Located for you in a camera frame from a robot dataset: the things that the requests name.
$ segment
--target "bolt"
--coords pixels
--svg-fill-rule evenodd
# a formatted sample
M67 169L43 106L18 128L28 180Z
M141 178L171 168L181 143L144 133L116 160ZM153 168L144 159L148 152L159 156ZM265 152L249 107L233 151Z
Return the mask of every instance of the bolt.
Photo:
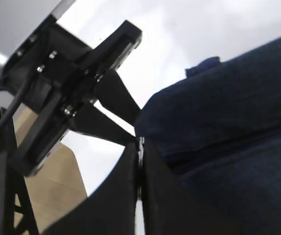
M21 57L23 55L23 52L24 51L22 49L19 49L16 54L17 56Z
M68 105L65 109L64 109L64 113L65 115L69 116L69 117L75 117L75 115L77 114L76 111L73 112L73 107L72 105Z
M37 68L37 72L42 72L44 70L45 66L44 65L40 65L38 68Z
M57 52L54 50L52 53L50 53L49 58L54 59L57 55Z
M37 36L36 36L36 35L32 35L32 36L29 37L29 41L30 41L31 43L35 42L36 39L37 39Z

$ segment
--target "black bracket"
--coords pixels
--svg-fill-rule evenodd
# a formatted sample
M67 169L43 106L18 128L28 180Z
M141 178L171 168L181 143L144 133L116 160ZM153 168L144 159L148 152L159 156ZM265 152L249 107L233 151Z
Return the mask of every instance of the black bracket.
M32 97L41 100L37 108L31 105L38 118L9 160L25 176L35 175L42 168L51 150L69 129L122 145L134 140L94 107L97 100L131 125L140 112L115 71L140 43L141 31L137 27L125 21L93 50L84 49L82 43L77 42L77 56L70 55L71 52L61 46L61 41L78 40L74 36L54 28L49 38L47 47L54 51L45 53L44 64L37 68L38 72L34 68L38 76L30 91ZM11 78L15 75L21 76L21 70L10 73L9 81L14 81ZM46 98L39 95L44 92Z

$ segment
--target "blue fabric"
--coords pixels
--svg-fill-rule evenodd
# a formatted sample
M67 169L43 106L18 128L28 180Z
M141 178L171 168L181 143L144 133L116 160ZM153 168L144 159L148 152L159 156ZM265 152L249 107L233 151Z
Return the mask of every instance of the blue fabric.
M215 56L208 58L201 62L199 65L192 67L190 69L186 69L186 77L193 77L201 72L207 71L208 69L211 69L217 65L221 64L220 57Z
M281 38L188 70L136 121L181 182L237 219L243 234L281 234Z

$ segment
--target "denim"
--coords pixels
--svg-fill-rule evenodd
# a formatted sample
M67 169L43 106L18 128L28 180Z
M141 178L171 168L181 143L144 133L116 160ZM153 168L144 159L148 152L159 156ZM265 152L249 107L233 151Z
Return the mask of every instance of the denim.
M242 234L281 234L281 38L187 75L150 98L137 136Z

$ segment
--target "black metal frame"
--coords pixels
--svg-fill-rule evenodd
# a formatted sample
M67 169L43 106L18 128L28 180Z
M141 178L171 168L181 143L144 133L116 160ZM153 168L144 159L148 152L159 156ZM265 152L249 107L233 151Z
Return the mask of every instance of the black metal frame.
M0 108L0 118L5 113ZM17 142L13 122L9 122L0 133L0 231L4 235L39 235L31 202L23 175L15 171L7 160L15 152ZM16 195L20 206L15 204ZM14 227L15 213L22 214L20 222Z

